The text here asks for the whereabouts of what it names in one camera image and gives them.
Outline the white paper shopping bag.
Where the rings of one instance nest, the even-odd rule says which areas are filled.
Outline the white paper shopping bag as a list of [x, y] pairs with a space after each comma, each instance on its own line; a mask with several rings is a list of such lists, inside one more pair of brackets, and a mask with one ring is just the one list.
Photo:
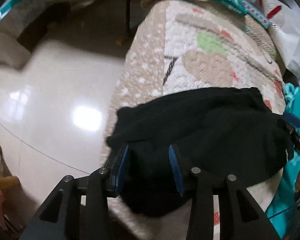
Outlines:
[[300, 6], [295, 0], [257, 0], [285, 68], [300, 78]]

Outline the teal patterned flat box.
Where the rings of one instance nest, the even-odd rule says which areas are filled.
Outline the teal patterned flat box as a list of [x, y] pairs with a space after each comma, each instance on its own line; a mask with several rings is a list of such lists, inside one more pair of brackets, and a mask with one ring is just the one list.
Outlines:
[[270, 26], [270, 20], [260, 12], [254, 5], [246, 0], [238, 0], [240, 5], [245, 9], [245, 13], [252, 16], [264, 29], [268, 29]]

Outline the teal fleece blanket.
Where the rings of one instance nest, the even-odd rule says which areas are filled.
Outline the teal fleece blanket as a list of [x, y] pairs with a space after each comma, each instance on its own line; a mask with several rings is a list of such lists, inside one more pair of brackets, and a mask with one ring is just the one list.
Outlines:
[[[286, 111], [300, 118], [300, 87], [287, 83], [283, 86], [283, 95], [286, 103]], [[295, 182], [300, 171], [300, 155], [294, 152], [283, 169], [283, 175], [279, 188], [266, 210], [266, 215], [276, 229], [281, 239], [288, 236], [288, 230], [293, 224], [293, 216], [296, 214], [294, 201]]]

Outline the black pants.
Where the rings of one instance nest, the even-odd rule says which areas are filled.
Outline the black pants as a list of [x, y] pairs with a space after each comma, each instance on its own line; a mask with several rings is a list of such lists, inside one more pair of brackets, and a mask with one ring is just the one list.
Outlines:
[[123, 144], [119, 195], [148, 217], [164, 216], [191, 197], [188, 176], [172, 170], [170, 150], [218, 178], [233, 174], [246, 187], [268, 180], [293, 157], [284, 121], [255, 87], [201, 88], [123, 107], [107, 145], [115, 151]]

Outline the heart patterned quilt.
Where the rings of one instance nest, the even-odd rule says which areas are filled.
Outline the heart patterned quilt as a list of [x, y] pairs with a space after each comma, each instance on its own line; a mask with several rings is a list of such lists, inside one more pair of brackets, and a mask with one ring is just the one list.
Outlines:
[[[117, 123], [117, 111], [170, 94], [201, 88], [257, 88], [264, 104], [285, 110], [282, 75], [267, 32], [251, 16], [239, 18], [208, 0], [144, 0], [149, 13], [139, 25], [113, 92], [104, 130], [102, 160]], [[265, 210], [274, 198], [283, 168], [246, 187]], [[161, 217], [134, 213], [120, 195], [108, 201], [111, 214], [137, 239], [185, 239], [191, 197]]]

